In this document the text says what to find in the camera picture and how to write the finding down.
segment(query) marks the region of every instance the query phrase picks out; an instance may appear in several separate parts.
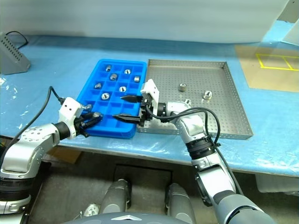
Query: yellow tape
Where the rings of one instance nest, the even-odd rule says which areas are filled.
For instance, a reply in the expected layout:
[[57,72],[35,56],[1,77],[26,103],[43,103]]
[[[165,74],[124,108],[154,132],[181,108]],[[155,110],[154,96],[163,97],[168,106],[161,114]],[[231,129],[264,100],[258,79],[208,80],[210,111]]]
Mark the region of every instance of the yellow tape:
[[[264,66],[260,56],[270,56],[270,57],[280,57],[282,58],[289,68],[280,68],[280,67],[269,67]],[[258,54],[256,53],[256,57],[262,69],[278,69],[278,70],[288,70],[288,71],[299,71],[299,69],[294,69],[290,63],[287,61],[287,58],[299,58],[297,56],[286,56],[286,55],[268,55],[268,54]]]

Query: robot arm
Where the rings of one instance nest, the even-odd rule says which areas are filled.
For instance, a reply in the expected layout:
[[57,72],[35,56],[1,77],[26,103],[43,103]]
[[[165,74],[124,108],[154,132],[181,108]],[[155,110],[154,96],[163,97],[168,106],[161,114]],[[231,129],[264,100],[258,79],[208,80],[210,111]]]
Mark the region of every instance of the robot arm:
[[190,109],[190,105],[188,102],[159,103],[159,91],[151,79],[144,84],[141,93],[143,98],[123,97],[129,102],[141,102],[141,109],[145,111],[142,111],[140,118],[125,114],[114,117],[141,126],[145,120],[155,118],[175,124],[191,156],[191,163],[196,171],[195,180],[202,200],[205,205],[213,206],[219,224],[275,223],[247,197],[236,193],[235,183],[228,167],[222,160],[220,152],[218,153],[218,148],[211,136],[205,132],[203,121],[198,115],[200,111],[176,116],[174,119],[174,115]]
[[43,156],[60,140],[75,138],[84,129],[101,120],[97,112],[81,115],[83,107],[72,98],[66,98],[59,110],[57,124],[46,124],[25,130],[3,158],[0,169],[0,214],[20,213],[26,209],[35,176]]

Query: cable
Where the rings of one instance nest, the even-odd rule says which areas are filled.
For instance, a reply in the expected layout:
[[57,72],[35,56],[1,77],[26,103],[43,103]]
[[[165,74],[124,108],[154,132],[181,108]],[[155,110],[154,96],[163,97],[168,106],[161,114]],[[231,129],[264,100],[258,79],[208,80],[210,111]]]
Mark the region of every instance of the cable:
[[58,101],[60,102],[60,104],[63,104],[63,100],[64,98],[61,98],[57,95],[57,93],[55,92],[54,88],[52,86],[49,87],[48,89],[48,94],[47,94],[47,97],[46,97],[46,100],[43,104],[43,106],[41,107],[41,109],[39,110],[39,112],[33,117],[33,119],[28,122],[28,124],[22,129],[20,130],[17,135],[10,141],[9,145],[6,147],[6,149],[3,151],[2,153],[2,156],[1,156],[1,159],[0,159],[0,166],[2,166],[2,163],[3,163],[3,160],[4,160],[4,156],[6,154],[6,152],[8,151],[8,149],[17,141],[17,139],[19,138],[19,136],[28,128],[30,127],[33,122],[35,122],[35,120],[41,115],[41,113],[44,111],[44,109],[46,108],[47,104],[48,104],[48,101],[50,99],[50,96],[51,96],[51,92],[54,93],[55,97],[58,99]]
[[[156,119],[164,119],[164,120],[172,120],[172,119],[175,119],[175,118],[179,118],[179,117],[183,117],[183,116],[186,116],[186,115],[190,115],[190,114],[194,114],[194,113],[198,113],[198,112],[205,112],[205,129],[206,129],[206,134],[209,135],[209,131],[208,131],[208,128],[207,128],[207,111],[210,112],[215,120],[216,120],[216,123],[217,123],[217,134],[216,134],[216,137],[215,137],[215,141],[214,141],[214,144],[216,145],[217,144],[217,141],[219,139],[219,136],[220,136],[220,122],[219,122],[219,119],[217,117],[217,115],[210,109],[208,108],[204,108],[204,107],[192,107],[192,108],[189,108],[187,110],[184,110],[182,111],[181,113],[179,114],[176,114],[176,115],[172,115],[172,116],[167,116],[167,117],[162,117],[162,116],[157,116],[157,115],[154,115],[153,112],[150,110],[149,106],[146,105],[146,111],[154,118]],[[239,192],[240,195],[244,195],[241,187],[240,187],[240,184],[239,182],[237,181],[234,173],[232,172],[232,170],[230,169],[228,163],[226,162],[224,156],[222,155],[222,153],[220,152],[220,150],[218,149],[217,145],[215,147],[217,153],[219,154],[219,156],[221,157],[222,161],[224,162],[225,166],[227,167],[227,170],[229,172],[229,174],[231,175],[234,183],[235,183],[235,186]]]
[[19,46],[18,49],[24,47],[25,45],[27,45],[29,43],[27,38],[23,34],[21,34],[19,31],[15,31],[15,30],[9,31],[9,32],[6,33],[6,35],[11,34],[11,33],[18,33],[19,35],[21,35],[25,39],[25,43],[23,43],[21,46]]

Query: table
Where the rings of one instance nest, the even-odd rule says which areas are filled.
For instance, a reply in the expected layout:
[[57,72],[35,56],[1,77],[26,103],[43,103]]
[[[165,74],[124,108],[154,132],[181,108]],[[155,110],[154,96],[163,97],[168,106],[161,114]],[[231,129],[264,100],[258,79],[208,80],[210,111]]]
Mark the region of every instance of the table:
[[[277,21],[259,45],[284,49],[279,42],[292,27]],[[220,150],[233,170],[299,176],[299,95],[248,87],[233,44],[159,40],[29,36],[21,52],[31,61],[28,72],[0,75],[0,134],[13,137],[42,106],[48,87],[62,97],[76,98],[98,60],[177,59],[227,61],[254,136],[220,139]],[[56,123],[60,104],[52,97],[35,125]],[[190,164],[179,136],[136,132],[131,139],[104,137],[63,140],[60,145],[84,151]]]

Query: metal tray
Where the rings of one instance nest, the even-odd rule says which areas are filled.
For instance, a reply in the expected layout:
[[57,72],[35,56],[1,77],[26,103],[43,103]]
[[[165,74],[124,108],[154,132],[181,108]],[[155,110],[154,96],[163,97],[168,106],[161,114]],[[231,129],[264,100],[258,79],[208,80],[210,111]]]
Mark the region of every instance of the metal tray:
[[[146,80],[152,78],[160,90],[159,102],[185,101],[192,106],[213,110],[221,125],[221,138],[248,139],[253,136],[239,94],[226,62],[201,62],[179,60],[155,60],[148,63]],[[178,91],[178,85],[187,85],[185,92]],[[212,91],[212,99],[204,100],[205,90]],[[209,132],[215,136],[216,122],[212,115],[208,119]],[[138,131],[147,133],[178,134],[173,124],[146,121]]]

